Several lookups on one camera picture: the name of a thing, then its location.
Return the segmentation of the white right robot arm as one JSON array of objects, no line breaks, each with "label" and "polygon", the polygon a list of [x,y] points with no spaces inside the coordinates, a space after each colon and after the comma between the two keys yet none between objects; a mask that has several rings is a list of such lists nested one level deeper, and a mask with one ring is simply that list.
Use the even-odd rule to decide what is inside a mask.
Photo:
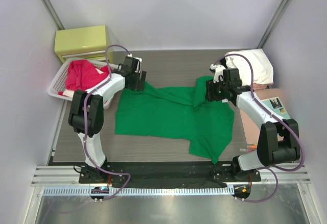
[{"label": "white right robot arm", "polygon": [[209,102],[232,102],[245,112],[259,128],[257,148],[253,152],[235,156],[230,169],[231,177],[242,181],[261,167],[275,166],[300,159],[298,124],[284,119],[265,105],[251,89],[244,86],[236,68],[211,65],[213,79],[206,82],[205,98]]}]

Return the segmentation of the white plastic laundry basket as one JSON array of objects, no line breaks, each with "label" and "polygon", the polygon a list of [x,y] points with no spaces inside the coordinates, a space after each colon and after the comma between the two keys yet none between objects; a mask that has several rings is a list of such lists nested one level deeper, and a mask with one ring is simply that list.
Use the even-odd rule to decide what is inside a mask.
[{"label": "white plastic laundry basket", "polygon": [[[58,72],[56,73],[56,75],[54,76],[53,80],[51,81],[48,87],[48,94],[50,96],[64,99],[70,102],[73,100],[72,96],[64,96],[61,93],[64,93],[66,89],[65,81],[67,78],[69,65],[72,61],[76,61],[76,60],[81,60],[81,58],[77,58],[77,57],[68,58],[59,68]],[[103,96],[104,109],[109,108],[114,95],[118,92],[116,88],[115,89],[113,89],[112,87],[109,88],[109,85],[113,84],[115,79],[117,80],[118,76],[115,76],[115,74],[113,74],[112,81],[110,81],[109,84],[106,84],[99,91],[94,92],[94,94],[99,94]]]}]

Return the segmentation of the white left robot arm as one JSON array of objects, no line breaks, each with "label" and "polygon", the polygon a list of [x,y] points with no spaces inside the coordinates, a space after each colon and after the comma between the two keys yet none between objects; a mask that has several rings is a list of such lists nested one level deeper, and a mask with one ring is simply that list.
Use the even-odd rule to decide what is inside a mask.
[{"label": "white left robot arm", "polygon": [[117,92],[125,88],[142,91],[145,85],[147,72],[141,70],[141,58],[128,54],[122,64],[105,67],[109,74],[104,80],[85,91],[75,91],[69,112],[68,124],[77,133],[85,154],[80,183],[103,183],[108,179],[107,158],[100,138],[104,110]]}]

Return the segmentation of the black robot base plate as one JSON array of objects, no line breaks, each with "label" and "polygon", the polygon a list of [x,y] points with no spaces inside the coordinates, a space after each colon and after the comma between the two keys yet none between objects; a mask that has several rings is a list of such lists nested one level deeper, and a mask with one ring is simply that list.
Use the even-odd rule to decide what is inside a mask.
[{"label": "black robot base plate", "polygon": [[114,173],[111,177],[92,166],[81,168],[79,183],[107,184],[119,188],[210,188],[224,183],[260,182],[259,171],[233,174],[231,161],[191,162],[109,162],[103,168]]}]

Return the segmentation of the green t shirt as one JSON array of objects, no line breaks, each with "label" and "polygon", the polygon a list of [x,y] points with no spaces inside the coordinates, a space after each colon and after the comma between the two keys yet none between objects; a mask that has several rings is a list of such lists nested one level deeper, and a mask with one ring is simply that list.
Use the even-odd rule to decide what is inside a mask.
[{"label": "green t shirt", "polygon": [[115,133],[185,139],[189,153],[216,164],[232,140],[235,113],[226,102],[209,102],[202,76],[192,87],[125,89],[115,115]]}]

